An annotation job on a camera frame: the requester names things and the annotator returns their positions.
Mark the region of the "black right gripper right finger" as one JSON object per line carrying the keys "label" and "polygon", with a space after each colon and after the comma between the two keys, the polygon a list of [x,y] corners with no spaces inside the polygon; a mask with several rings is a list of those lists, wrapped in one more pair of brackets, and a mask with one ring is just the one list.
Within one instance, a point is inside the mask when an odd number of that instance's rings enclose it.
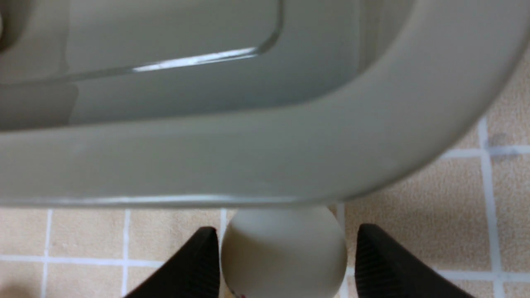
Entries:
{"label": "black right gripper right finger", "polygon": [[354,269],[360,298],[472,297],[372,223],[359,226]]}

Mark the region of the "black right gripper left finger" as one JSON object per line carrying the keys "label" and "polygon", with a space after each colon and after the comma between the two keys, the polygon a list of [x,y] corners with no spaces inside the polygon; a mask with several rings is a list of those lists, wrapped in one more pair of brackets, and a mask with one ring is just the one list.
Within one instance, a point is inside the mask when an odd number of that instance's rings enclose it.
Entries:
{"label": "black right gripper left finger", "polygon": [[217,298],[220,291],[217,230],[203,226],[127,298]]}

